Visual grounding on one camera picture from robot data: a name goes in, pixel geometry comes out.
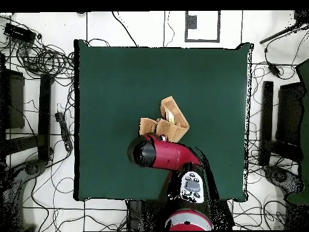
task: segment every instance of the green table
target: green table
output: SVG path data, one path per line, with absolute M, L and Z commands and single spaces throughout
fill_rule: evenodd
M 190 129 L 180 143 L 207 156 L 221 199 L 246 200 L 245 124 L 248 57 L 236 50 L 88 47 L 74 42 L 74 198 L 157 199 L 168 171 L 138 167 L 127 147 L 141 117 L 160 117 L 173 96 Z

